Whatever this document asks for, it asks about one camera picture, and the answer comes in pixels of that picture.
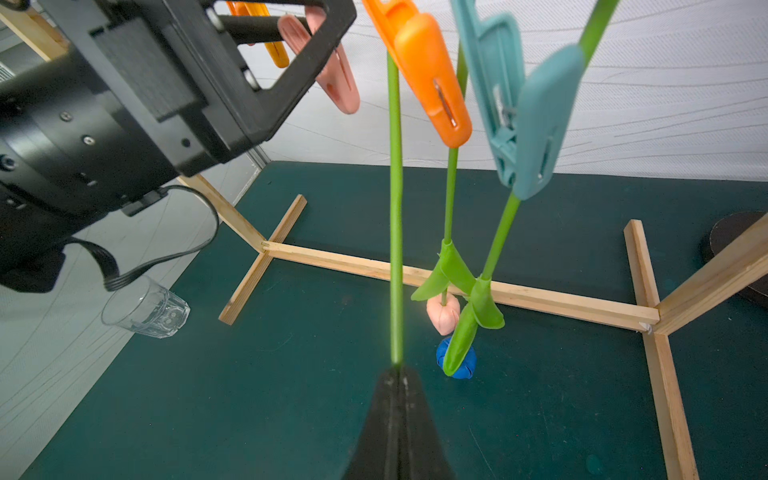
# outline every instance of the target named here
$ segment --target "teal clothespin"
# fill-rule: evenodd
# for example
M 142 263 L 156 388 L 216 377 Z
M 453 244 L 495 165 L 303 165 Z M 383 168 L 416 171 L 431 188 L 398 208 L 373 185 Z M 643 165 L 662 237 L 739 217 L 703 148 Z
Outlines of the teal clothespin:
M 520 30 L 509 13 L 480 20 L 474 0 L 452 0 L 458 34 L 499 180 L 527 200 L 552 178 L 586 68 L 568 45 L 525 78 Z

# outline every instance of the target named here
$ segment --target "black cable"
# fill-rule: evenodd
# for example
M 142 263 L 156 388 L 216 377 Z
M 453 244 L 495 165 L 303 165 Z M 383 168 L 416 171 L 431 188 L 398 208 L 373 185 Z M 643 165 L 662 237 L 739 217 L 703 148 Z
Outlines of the black cable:
M 80 240 L 74 237 L 70 238 L 65 242 L 65 243 L 77 243 L 79 245 L 82 245 L 91 254 L 91 256 L 94 257 L 94 260 L 96 260 L 96 263 L 98 263 L 98 266 L 101 269 L 101 275 L 104 277 L 104 288 L 107 289 L 108 292 L 114 292 L 115 290 L 119 290 L 124 286 L 127 286 L 129 283 L 133 282 L 138 277 L 144 275 L 144 273 L 147 272 L 147 270 L 157 265 L 158 263 L 167 262 L 168 260 L 173 260 L 178 257 L 183 257 L 184 255 L 189 255 L 190 253 L 195 253 L 199 250 L 202 250 L 203 248 L 207 247 L 212 241 L 214 241 L 214 238 L 216 238 L 216 234 L 219 232 L 219 214 L 218 212 L 216 212 L 216 207 L 214 207 L 214 205 L 210 202 L 210 200 L 208 200 L 205 197 L 205 195 L 198 192 L 197 190 L 193 188 L 185 187 L 184 185 L 168 185 L 167 187 L 162 187 L 159 190 L 161 194 L 165 195 L 166 192 L 173 189 L 185 190 L 187 192 L 191 192 L 192 194 L 197 195 L 208 206 L 208 208 L 210 208 L 211 213 L 214 215 L 214 219 L 216 221 L 216 228 L 214 230 L 214 234 L 211 235 L 208 240 L 205 240 L 203 243 L 201 243 L 195 248 L 185 250 L 184 252 L 172 253 L 171 255 L 166 255 L 165 257 L 160 257 L 154 260 L 150 260 L 120 275 L 120 270 L 118 269 L 117 261 L 114 259 L 112 254 L 109 253 L 105 248 L 100 247 L 96 243 L 88 242 L 86 240 Z

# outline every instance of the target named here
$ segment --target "pink clothespin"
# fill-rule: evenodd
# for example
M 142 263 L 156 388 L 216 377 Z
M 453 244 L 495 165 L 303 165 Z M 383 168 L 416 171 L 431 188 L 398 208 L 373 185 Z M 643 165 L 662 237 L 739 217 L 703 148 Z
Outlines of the pink clothespin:
M 326 13 L 320 7 L 306 6 L 306 23 L 312 33 L 320 28 L 326 19 Z M 310 41 L 310 34 L 293 15 L 283 15 L 277 21 L 277 29 L 293 53 L 298 54 Z M 357 91 L 355 77 L 346 59 L 344 47 L 339 47 L 331 54 L 323 71 L 315 81 L 323 88 L 333 103 L 345 114 L 353 114 L 360 108 L 360 93 Z

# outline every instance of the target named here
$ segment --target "white wall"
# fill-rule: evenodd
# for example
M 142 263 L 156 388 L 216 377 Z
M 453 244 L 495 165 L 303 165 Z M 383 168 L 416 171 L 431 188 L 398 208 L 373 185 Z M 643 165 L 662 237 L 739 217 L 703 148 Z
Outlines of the white wall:
M 205 172 L 236 202 L 257 173 L 243 156 Z M 122 271 L 186 250 L 213 232 L 210 211 L 191 194 L 169 197 L 136 217 L 115 212 L 77 237 L 107 248 Z M 131 333 L 101 324 L 110 293 L 91 255 L 65 248 L 55 289 L 17 293 L 0 286 L 0 478 L 19 477 L 120 352 Z M 194 255 L 163 263 L 148 275 L 171 286 Z
M 449 0 L 415 0 L 440 23 L 452 57 L 458 35 Z M 362 97 L 336 110 L 313 86 L 274 139 L 273 160 L 388 164 L 386 50 L 362 3 L 343 39 Z M 509 11 L 522 31 L 528 71 L 578 41 L 594 0 L 477 0 L 487 16 Z M 273 15 L 302 7 L 270 5 Z M 262 45 L 242 47 L 260 83 L 281 72 Z M 405 164 L 444 167 L 447 148 L 401 81 Z M 474 134 L 459 166 L 493 169 L 475 95 Z M 768 180 L 766 0 L 621 0 L 579 91 L 556 171 L 642 177 Z

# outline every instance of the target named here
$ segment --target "yellow clothespin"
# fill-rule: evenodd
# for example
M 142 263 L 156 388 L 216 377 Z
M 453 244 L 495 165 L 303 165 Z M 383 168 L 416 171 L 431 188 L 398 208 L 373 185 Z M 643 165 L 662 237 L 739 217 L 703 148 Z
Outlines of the yellow clothespin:
M 268 17 L 270 11 L 263 3 L 250 3 L 250 2 L 227 2 L 227 7 L 230 8 L 230 13 L 235 16 L 247 16 L 252 17 Z M 288 59 L 288 52 L 283 46 L 281 41 L 272 41 L 265 43 L 266 50 L 270 53 L 272 61 L 278 68 L 285 68 L 290 63 Z

